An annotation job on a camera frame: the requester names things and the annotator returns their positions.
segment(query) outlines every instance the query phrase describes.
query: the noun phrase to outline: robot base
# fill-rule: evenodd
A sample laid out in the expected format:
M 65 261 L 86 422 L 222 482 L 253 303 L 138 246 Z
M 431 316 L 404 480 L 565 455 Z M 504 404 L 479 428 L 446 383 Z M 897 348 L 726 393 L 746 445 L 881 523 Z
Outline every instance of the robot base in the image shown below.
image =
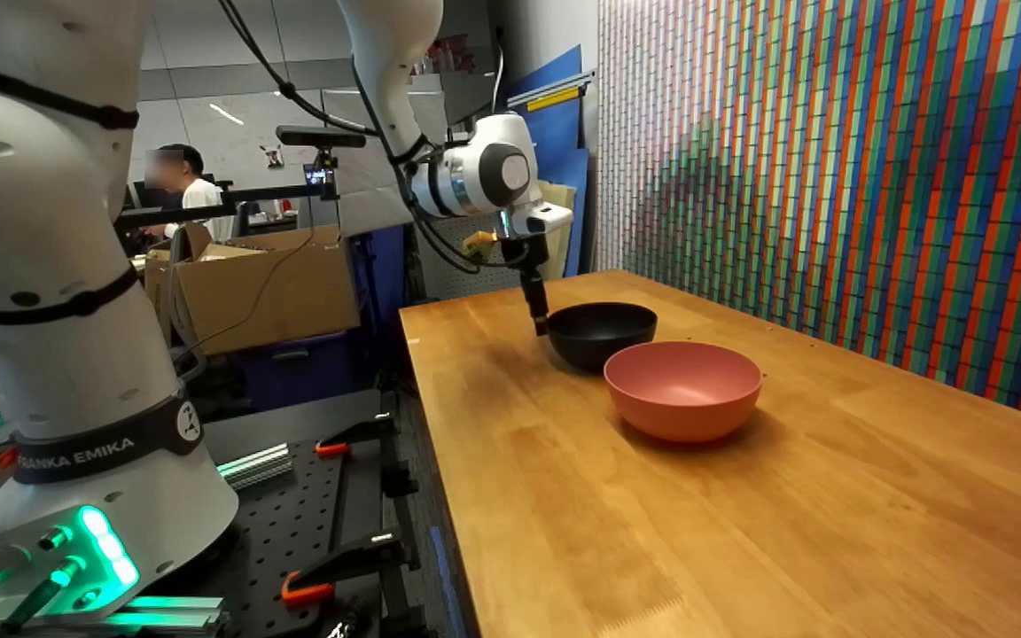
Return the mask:
M 127 601 L 191 560 L 231 524 L 239 497 L 218 476 L 202 445 L 187 456 L 156 451 L 106 475 L 48 485 L 8 481 L 0 489 L 0 547 L 31 554 L 0 589 L 0 623 L 57 566 L 77 556 L 84 568 L 33 625 L 67 619 L 102 621 Z M 176 513 L 182 534 L 162 525 Z M 42 549 L 53 527 L 67 530 L 63 544 Z

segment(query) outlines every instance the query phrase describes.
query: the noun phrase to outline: orange clamp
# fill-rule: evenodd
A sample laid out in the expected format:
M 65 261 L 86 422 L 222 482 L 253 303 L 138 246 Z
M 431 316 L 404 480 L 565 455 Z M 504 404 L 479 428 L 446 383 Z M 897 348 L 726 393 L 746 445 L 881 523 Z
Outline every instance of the orange clamp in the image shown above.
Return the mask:
M 312 452 L 318 456 L 340 456 L 342 453 L 349 451 L 349 444 L 338 443 L 337 445 L 314 445 L 312 446 Z
M 294 581 L 294 578 L 298 574 L 294 571 L 294 573 L 286 577 L 286 581 L 283 581 L 283 604 L 287 605 L 288 608 L 309 605 L 318 601 L 327 601 L 327 599 L 333 597 L 333 585 L 328 583 L 301 589 L 291 589 L 291 581 Z

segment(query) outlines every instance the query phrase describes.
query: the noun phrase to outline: wooden table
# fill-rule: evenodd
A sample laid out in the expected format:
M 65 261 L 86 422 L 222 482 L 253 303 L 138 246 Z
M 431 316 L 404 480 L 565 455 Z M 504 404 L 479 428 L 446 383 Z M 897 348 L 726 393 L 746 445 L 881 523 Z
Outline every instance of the wooden table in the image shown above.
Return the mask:
M 402 311 L 486 638 L 1021 635 L 1021 412 L 624 272 L 657 339 L 766 373 L 720 444 L 629 431 L 518 290 Z

